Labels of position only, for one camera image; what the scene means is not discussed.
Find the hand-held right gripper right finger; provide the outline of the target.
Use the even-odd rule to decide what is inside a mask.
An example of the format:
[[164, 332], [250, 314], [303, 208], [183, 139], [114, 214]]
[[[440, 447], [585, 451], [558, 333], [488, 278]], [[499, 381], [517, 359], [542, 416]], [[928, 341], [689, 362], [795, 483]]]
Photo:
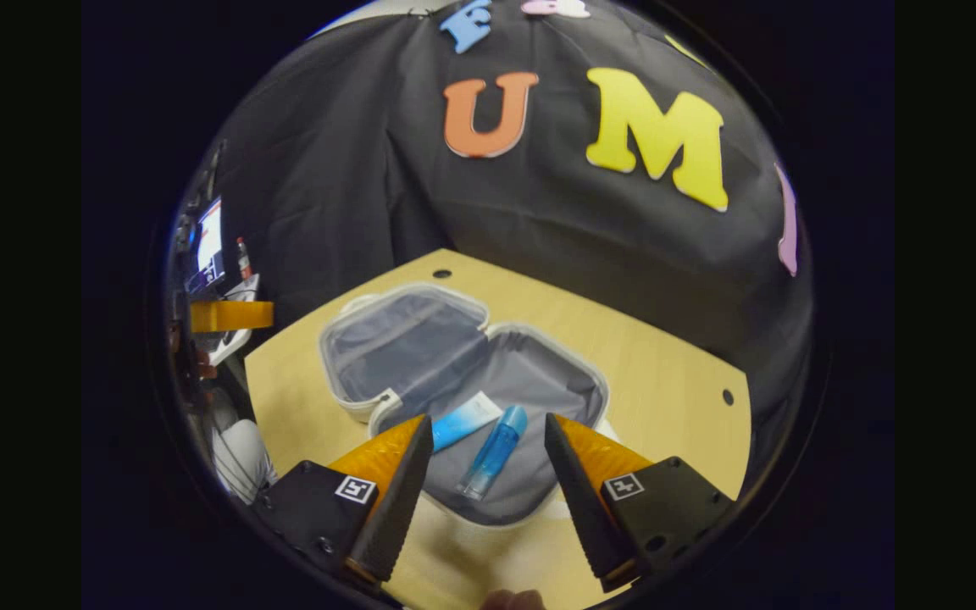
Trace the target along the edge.
[[604, 593], [674, 570], [735, 501], [681, 457], [652, 461], [562, 414], [545, 449]]

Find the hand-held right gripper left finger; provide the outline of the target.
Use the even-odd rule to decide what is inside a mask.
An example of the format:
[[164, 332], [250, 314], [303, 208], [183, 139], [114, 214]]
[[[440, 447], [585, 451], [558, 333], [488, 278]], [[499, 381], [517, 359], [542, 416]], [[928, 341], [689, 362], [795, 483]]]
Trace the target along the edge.
[[329, 466], [305, 460], [261, 491], [260, 524], [318, 571], [355, 587], [379, 587], [402, 552], [434, 451], [419, 414]]

